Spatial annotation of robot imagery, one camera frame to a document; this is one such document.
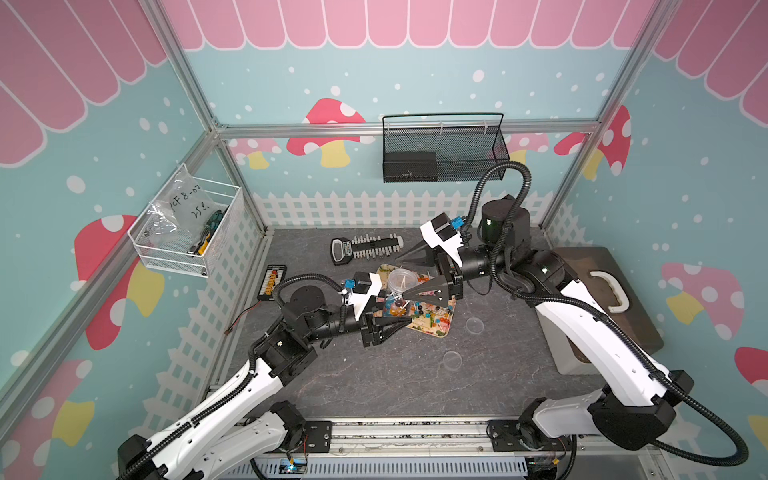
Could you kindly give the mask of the clear candy jar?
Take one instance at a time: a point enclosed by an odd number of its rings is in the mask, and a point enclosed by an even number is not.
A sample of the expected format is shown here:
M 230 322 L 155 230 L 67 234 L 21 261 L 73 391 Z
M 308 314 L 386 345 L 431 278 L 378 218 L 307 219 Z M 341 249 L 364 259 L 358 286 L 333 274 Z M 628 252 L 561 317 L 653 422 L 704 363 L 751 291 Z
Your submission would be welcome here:
M 396 268 L 388 274 L 387 289 L 389 295 L 384 303 L 384 313 L 392 317 L 407 317 L 410 315 L 410 301 L 404 298 L 404 293 L 419 284 L 416 273 Z

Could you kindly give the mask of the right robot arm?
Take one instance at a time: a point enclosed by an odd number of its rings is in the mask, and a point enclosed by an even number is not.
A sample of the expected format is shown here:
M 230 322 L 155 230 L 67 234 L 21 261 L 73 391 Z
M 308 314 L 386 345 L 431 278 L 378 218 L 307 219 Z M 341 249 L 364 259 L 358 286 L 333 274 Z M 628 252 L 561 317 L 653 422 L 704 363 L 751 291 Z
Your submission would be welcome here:
M 497 235 L 482 250 L 466 247 L 467 230 L 477 213 L 487 182 L 498 173 L 514 170 L 522 184 L 503 201 Z M 530 170 L 517 162 L 499 163 L 480 176 L 467 214 L 450 218 L 442 213 L 421 225 L 418 249 L 438 265 L 439 277 L 408 290 L 420 301 L 452 297 L 451 287 L 487 276 L 514 299 L 524 301 L 549 319 L 572 341 L 605 380 L 603 388 L 560 400 L 533 400 L 516 421 L 514 432 L 529 450 L 550 439 L 601 435 L 614 445 L 636 451 L 655 446 L 685 460 L 716 467 L 735 467 L 749 458 L 742 436 L 725 420 L 694 399 L 692 378 L 683 370 L 669 370 L 656 362 L 594 300 L 575 271 L 551 250 L 529 250 L 511 244 L 515 220 L 532 183 Z M 724 433 L 735 447 L 726 456 L 707 456 L 661 441 L 683 403 Z

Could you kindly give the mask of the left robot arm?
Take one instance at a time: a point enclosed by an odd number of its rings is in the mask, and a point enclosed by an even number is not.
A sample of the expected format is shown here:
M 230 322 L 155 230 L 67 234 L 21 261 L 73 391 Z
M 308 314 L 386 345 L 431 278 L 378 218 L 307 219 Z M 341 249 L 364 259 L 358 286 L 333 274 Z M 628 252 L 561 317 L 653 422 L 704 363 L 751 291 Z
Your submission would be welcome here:
M 406 316 L 383 314 L 381 290 L 376 273 L 358 272 L 345 282 L 317 273 L 283 280 L 273 291 L 280 315 L 251 344 L 244 365 L 170 426 L 127 439 L 117 453 L 119 478 L 218 479 L 263 453 L 302 448 L 306 420 L 288 401 L 242 421 L 317 359 L 316 343 L 358 333 L 364 346 L 379 345 L 408 326 Z

